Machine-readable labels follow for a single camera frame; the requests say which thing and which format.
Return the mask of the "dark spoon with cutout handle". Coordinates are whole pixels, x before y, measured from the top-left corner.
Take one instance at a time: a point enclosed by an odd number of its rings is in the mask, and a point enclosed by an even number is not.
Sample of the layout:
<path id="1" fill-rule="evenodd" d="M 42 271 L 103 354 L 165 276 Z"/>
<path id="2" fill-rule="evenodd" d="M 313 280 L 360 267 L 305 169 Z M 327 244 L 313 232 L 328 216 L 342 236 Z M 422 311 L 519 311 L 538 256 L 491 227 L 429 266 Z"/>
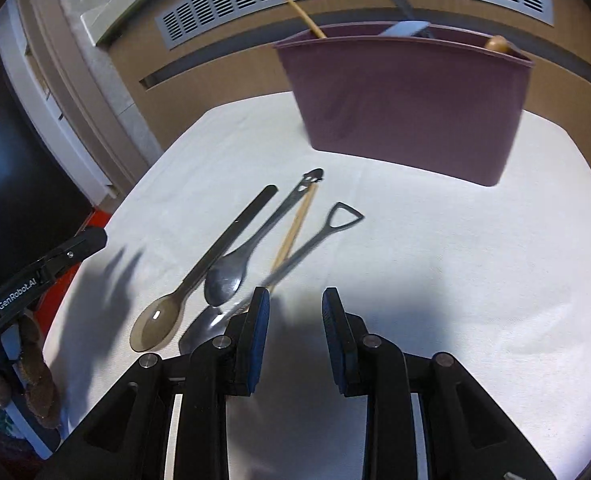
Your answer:
<path id="1" fill-rule="evenodd" d="M 324 170 L 315 168 L 306 174 L 283 200 L 279 207 L 245 243 L 222 258 L 219 258 L 206 274 L 204 298 L 213 307 L 230 300 L 239 290 L 246 277 L 246 268 L 255 248 L 266 234 L 301 200 L 309 188 L 323 180 Z"/>

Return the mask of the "maroon utensil holder box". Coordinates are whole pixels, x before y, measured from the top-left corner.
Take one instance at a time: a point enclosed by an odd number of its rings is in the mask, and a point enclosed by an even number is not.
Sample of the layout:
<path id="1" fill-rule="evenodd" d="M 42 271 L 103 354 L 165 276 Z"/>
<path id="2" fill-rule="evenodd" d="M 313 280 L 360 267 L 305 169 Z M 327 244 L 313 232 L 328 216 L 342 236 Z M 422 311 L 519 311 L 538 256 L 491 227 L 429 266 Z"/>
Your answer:
<path id="1" fill-rule="evenodd" d="M 318 151 L 361 156 L 478 185 L 501 180 L 532 61 L 489 36 L 432 25 L 387 35 L 388 22 L 328 25 L 274 46 Z"/>

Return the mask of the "white tablecloth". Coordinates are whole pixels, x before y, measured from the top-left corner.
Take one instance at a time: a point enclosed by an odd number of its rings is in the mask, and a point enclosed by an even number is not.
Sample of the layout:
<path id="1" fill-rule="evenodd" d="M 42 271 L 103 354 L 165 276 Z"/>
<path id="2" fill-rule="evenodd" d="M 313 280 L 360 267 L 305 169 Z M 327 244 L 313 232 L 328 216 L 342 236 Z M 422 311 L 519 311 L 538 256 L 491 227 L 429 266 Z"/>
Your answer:
<path id="1" fill-rule="evenodd" d="M 210 110 L 114 212 L 45 344 L 72 431 L 134 363 L 140 312 L 173 290 L 268 184 L 325 176 L 300 233 L 330 208 L 364 220 L 330 236 L 274 290 L 256 393 L 228 406 L 236 479 L 357 479 L 366 403 L 332 377 L 321 296 L 417 356 L 452 353 L 560 479 L 591 460 L 591 170 L 562 128 L 521 118 L 491 188 L 317 152 L 289 93 Z"/>

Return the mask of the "translucent brown long spoon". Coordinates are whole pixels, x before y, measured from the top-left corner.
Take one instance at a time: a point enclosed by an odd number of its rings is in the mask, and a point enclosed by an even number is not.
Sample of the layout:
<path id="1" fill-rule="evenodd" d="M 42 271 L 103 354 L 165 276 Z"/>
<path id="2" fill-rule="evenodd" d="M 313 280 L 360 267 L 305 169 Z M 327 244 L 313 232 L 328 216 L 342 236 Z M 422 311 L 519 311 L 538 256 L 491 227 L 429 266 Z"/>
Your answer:
<path id="1" fill-rule="evenodd" d="M 225 254 L 225 251 L 277 192 L 276 185 L 266 185 L 219 235 L 173 292 L 158 297 L 139 314 L 129 335 L 129 345 L 132 350 L 136 352 L 151 350 L 175 330 L 184 300 L 199 287 L 210 267 Z"/>

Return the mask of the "light blue plastic spoon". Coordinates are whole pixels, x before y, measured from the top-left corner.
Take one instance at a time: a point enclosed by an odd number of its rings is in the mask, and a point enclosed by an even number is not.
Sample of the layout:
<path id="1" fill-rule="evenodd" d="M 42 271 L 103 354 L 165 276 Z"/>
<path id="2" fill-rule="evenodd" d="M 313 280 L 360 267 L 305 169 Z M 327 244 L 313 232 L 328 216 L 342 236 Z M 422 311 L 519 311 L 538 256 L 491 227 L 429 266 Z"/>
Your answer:
<path id="1" fill-rule="evenodd" d="M 400 21 L 380 32 L 382 37 L 421 37 L 432 38 L 430 23 L 426 21 Z"/>

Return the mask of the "dark metal spoon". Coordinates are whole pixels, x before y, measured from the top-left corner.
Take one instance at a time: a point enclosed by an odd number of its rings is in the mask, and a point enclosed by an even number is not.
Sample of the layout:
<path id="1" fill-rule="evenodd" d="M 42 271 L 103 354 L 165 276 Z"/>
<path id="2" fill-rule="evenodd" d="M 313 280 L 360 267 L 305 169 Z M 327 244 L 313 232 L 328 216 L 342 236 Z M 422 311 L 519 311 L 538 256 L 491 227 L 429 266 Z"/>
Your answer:
<path id="1" fill-rule="evenodd" d="M 408 2 L 408 0 L 391 0 L 396 6 L 396 9 L 402 13 L 402 21 L 408 20 L 416 20 L 415 19 L 415 11 L 413 6 Z"/>

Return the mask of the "brown wooden spoon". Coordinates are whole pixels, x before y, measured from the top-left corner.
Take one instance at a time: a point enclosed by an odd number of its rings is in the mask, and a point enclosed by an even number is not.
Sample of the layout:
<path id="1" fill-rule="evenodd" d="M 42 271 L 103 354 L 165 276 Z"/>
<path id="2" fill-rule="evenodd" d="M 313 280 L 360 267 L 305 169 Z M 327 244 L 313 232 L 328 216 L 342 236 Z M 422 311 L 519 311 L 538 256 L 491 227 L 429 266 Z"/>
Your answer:
<path id="1" fill-rule="evenodd" d="M 507 55 L 515 55 L 518 53 L 518 50 L 516 50 L 513 45 L 501 35 L 492 36 L 491 38 L 487 39 L 486 43 L 484 44 L 484 48 L 492 52 Z"/>

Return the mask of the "steel shovel-shaped spoon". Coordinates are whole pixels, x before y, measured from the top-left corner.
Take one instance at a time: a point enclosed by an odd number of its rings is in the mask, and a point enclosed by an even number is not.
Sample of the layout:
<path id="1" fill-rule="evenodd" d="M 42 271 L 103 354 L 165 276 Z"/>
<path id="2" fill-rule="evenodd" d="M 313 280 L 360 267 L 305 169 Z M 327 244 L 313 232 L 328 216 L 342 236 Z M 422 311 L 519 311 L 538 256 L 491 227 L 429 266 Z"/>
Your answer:
<path id="1" fill-rule="evenodd" d="M 344 211 L 346 214 L 352 216 L 351 221 L 334 226 L 332 224 L 333 218 L 339 211 Z M 353 228 L 357 223 L 363 221 L 365 216 L 353 208 L 342 202 L 335 203 L 330 209 L 325 224 L 321 230 L 316 233 L 310 240 L 308 240 L 302 247 L 297 249 L 293 255 L 286 258 L 277 266 L 277 269 L 272 271 L 265 280 L 260 283 L 260 287 L 270 289 L 283 280 L 293 269 L 295 269 L 302 260 L 304 260 L 314 249 L 316 249 L 324 240 L 327 240 L 332 234 L 342 232 Z M 212 339 L 213 337 L 224 335 L 226 327 L 228 326 L 230 318 L 238 315 L 248 309 L 251 304 L 253 292 L 242 300 L 236 302 L 233 306 L 228 308 L 223 307 L 206 307 L 184 331 L 178 342 L 178 349 L 182 356 L 189 356 L 200 344 Z"/>

